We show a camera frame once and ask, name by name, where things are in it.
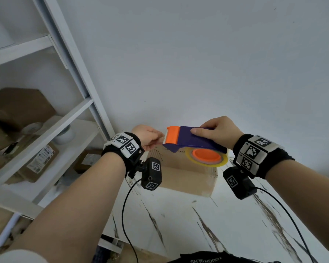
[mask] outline black wristband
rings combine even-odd
[[[241,150],[241,148],[245,144],[245,142],[247,142],[253,136],[254,135],[251,135],[251,134],[244,134],[239,138],[239,140],[237,141],[237,143],[234,145],[234,148],[233,148],[233,153],[235,155],[235,159],[236,159],[236,156],[238,155],[239,151]],[[267,172],[274,165],[276,165],[277,163],[279,163],[281,161],[285,161],[287,159],[295,160],[285,150],[283,150],[281,148],[277,148],[277,149],[273,150],[272,152],[268,153],[266,158],[260,164],[259,169],[256,173],[256,177],[266,179]]]
[[[107,152],[114,152],[117,155],[119,155],[124,162],[124,165],[126,167],[126,175],[127,172],[130,172],[135,169],[136,165],[138,164],[140,157],[144,154],[144,149],[141,146],[141,141],[140,139],[133,133],[130,132],[125,132],[127,135],[131,136],[134,141],[139,145],[138,151],[136,151],[133,155],[131,155],[129,158],[126,158],[123,153],[121,152],[120,148],[117,148],[113,145],[105,146],[103,149],[101,156],[104,155]]]

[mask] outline forearm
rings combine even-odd
[[[106,153],[50,203],[11,249],[37,252],[49,262],[90,262],[126,169]]]
[[[329,250],[329,178],[287,160],[272,167],[266,180]]]

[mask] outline person's left hand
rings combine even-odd
[[[165,136],[162,132],[144,124],[134,127],[132,133],[140,139],[145,151],[152,150],[155,146],[162,144]]]

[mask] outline hand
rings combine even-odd
[[[134,127],[132,133],[140,139],[145,151],[152,150],[155,146],[162,144],[165,136],[162,132],[143,124]]]
[[[208,120],[200,127],[215,128],[208,130],[203,128],[192,128],[191,133],[197,136],[206,137],[228,149],[233,149],[236,142],[244,134],[227,116]]]

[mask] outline black cable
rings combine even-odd
[[[126,234],[126,230],[124,230],[124,223],[123,223],[123,213],[124,213],[124,207],[125,207],[125,205],[126,205],[126,201],[127,201],[127,198],[128,198],[128,196],[129,196],[129,194],[131,193],[131,190],[133,189],[133,187],[138,183],[138,182],[140,182],[141,181],[141,179],[139,179],[138,181],[136,181],[135,183],[134,183],[134,185],[132,185],[132,187],[131,187],[131,189],[129,189],[129,192],[128,192],[128,194],[127,194],[127,196],[126,196],[126,198],[125,198],[125,200],[124,200],[124,203],[123,203],[123,208],[122,208],[122,228],[123,228],[123,232],[124,232],[124,235],[126,236],[126,238],[127,238],[127,240],[128,240],[128,242],[129,242],[129,244],[131,245],[131,247],[133,248],[133,251],[134,251],[134,253],[135,253],[135,256],[136,256],[136,263],[139,263],[139,260],[138,260],[138,255],[136,254],[136,251],[135,251],[135,249],[134,249],[134,247],[133,247],[133,245],[132,245],[132,243],[131,243],[131,241],[129,240],[129,238],[128,238],[128,236],[127,236],[127,234]]]
[[[305,240],[304,240],[304,238],[303,238],[303,236],[302,236],[300,230],[298,229],[298,227],[297,227],[297,225],[296,225],[294,219],[291,217],[290,213],[286,210],[286,208],[284,208],[284,206],[279,202],[279,200],[276,199],[276,198],[275,198],[271,193],[269,193],[267,190],[264,190],[264,189],[259,188],[259,187],[255,187],[255,188],[256,188],[256,189],[259,189],[259,190],[261,190],[261,191],[263,191],[263,192],[265,192],[265,193],[267,193],[268,195],[270,195],[270,196],[271,196],[276,202],[278,202],[279,205],[281,205],[281,207],[285,210],[286,214],[289,215],[289,217],[290,217],[291,221],[293,222],[293,224],[294,224],[296,230],[298,231],[298,234],[300,235],[300,237],[301,237],[301,239],[302,239],[303,244],[305,245],[305,248],[306,248],[306,250],[307,250],[307,253],[308,253],[309,257],[311,258],[312,263],[314,263],[314,261],[313,261],[313,257],[312,257],[312,255],[311,255],[311,252],[310,252],[310,250],[308,249],[308,246],[307,246],[307,244],[306,244],[306,242],[305,242]]]

